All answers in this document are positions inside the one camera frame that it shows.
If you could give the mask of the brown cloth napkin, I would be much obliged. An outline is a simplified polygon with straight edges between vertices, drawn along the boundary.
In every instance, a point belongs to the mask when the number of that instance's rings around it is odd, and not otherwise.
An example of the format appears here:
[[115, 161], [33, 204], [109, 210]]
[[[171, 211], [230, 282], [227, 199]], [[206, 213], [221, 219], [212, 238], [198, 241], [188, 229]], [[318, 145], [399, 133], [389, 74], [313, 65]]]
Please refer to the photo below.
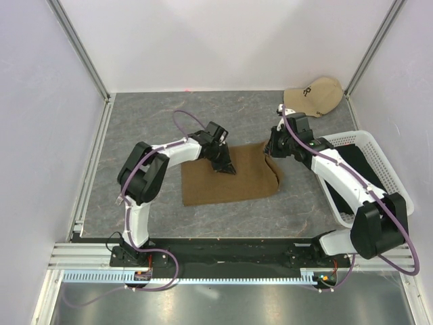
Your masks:
[[264, 149], [264, 142], [231, 147], [229, 153], [235, 175], [217, 173], [205, 159], [183, 163], [183, 205], [240, 202], [276, 194], [284, 174]]

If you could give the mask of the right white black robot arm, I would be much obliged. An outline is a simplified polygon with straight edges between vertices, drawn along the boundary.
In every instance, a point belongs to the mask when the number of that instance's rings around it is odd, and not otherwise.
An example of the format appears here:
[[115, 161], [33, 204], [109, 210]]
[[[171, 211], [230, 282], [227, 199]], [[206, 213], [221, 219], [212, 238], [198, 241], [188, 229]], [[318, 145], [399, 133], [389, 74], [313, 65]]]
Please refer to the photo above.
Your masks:
[[313, 238], [309, 255], [315, 265], [326, 266], [342, 254], [372, 259], [407, 243], [413, 203], [370, 133], [314, 138], [304, 131], [298, 136], [272, 127], [265, 152], [273, 158], [293, 156], [319, 178], [333, 208], [341, 200], [353, 214], [342, 222], [343, 229]]

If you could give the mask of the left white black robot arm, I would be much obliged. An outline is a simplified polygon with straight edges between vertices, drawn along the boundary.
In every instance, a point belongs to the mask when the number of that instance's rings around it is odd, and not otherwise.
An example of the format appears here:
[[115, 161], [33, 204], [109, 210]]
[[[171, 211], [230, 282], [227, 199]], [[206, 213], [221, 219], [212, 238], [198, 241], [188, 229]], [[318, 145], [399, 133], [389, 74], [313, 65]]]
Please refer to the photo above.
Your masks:
[[118, 174], [121, 187], [118, 202], [125, 204], [122, 237], [129, 245], [124, 254], [128, 262], [141, 266], [148, 259], [149, 251], [144, 245], [150, 239], [150, 206], [160, 192], [169, 168], [206, 159], [215, 172], [236, 174], [226, 142], [227, 135], [226, 131], [220, 135], [209, 135], [200, 131], [167, 144], [136, 144]]

